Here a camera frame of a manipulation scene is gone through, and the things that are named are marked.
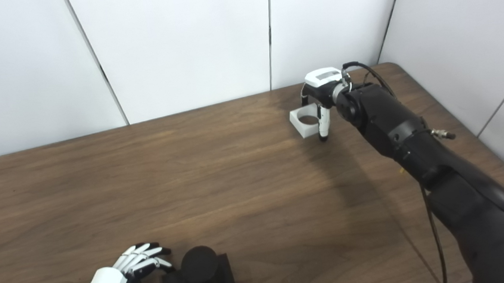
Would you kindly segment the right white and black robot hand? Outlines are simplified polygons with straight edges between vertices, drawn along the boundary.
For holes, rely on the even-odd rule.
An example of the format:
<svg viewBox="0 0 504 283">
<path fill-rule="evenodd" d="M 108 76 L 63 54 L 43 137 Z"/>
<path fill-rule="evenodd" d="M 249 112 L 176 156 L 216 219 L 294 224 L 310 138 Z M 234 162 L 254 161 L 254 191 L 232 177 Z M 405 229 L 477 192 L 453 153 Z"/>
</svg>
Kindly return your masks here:
<svg viewBox="0 0 504 283">
<path fill-rule="evenodd" d="M 316 69 L 305 76 L 301 89 L 301 106 L 307 106 L 309 98 L 317 101 L 318 136 L 326 142 L 331 122 L 331 108 L 336 105 L 340 93 L 347 93 L 352 84 L 345 78 L 348 73 L 333 67 Z"/>
</svg>

